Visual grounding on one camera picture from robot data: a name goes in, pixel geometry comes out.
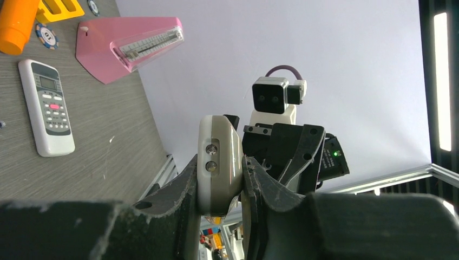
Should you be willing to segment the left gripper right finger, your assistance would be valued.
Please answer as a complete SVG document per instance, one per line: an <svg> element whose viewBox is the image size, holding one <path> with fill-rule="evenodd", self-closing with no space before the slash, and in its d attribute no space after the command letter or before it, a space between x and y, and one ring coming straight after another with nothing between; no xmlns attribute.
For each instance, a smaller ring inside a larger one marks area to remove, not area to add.
<svg viewBox="0 0 459 260"><path fill-rule="evenodd" d="M458 215L430 194L301 195L242 160L246 259L458 259Z"/></svg>

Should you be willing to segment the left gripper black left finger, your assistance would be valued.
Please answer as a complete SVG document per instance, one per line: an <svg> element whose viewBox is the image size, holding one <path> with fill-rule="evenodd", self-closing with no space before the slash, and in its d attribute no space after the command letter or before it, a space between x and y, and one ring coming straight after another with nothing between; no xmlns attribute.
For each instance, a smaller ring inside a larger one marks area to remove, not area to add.
<svg viewBox="0 0 459 260"><path fill-rule="evenodd" d="M197 259L197 159L133 205L1 202L1 259Z"/></svg>

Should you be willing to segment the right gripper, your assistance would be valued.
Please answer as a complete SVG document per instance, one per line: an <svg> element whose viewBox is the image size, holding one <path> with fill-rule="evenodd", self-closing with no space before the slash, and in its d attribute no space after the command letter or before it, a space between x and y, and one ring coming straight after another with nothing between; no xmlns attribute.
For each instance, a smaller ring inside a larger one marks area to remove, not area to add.
<svg viewBox="0 0 459 260"><path fill-rule="evenodd" d="M240 118L224 116L237 130ZM242 148L244 155L253 157L279 183L307 194L316 190L324 142L322 126L259 123L244 126Z"/></svg>

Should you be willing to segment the white beige remote control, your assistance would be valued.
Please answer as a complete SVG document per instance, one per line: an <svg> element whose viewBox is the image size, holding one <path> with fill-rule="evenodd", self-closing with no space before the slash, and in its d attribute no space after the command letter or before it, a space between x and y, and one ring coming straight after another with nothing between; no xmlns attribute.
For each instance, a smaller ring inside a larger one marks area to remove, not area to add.
<svg viewBox="0 0 459 260"><path fill-rule="evenodd" d="M224 115L206 115L199 125L198 206L206 217L223 217L242 190L242 142Z"/></svg>

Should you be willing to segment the white grey remote control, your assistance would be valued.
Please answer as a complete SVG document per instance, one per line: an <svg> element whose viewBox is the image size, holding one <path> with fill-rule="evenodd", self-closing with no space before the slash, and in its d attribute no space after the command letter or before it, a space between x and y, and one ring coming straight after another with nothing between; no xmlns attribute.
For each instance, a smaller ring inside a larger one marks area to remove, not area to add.
<svg viewBox="0 0 459 260"><path fill-rule="evenodd" d="M31 59L19 61L18 71L38 154L71 154L75 143L59 72Z"/></svg>

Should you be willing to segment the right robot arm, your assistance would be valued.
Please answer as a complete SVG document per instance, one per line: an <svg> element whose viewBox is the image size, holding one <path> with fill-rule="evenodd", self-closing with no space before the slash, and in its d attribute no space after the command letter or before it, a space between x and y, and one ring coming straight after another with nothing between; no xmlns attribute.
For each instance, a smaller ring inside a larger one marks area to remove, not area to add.
<svg viewBox="0 0 459 260"><path fill-rule="evenodd" d="M315 192L324 181L350 172L337 137L318 125L246 125L242 146L268 175L299 194Z"/></svg>

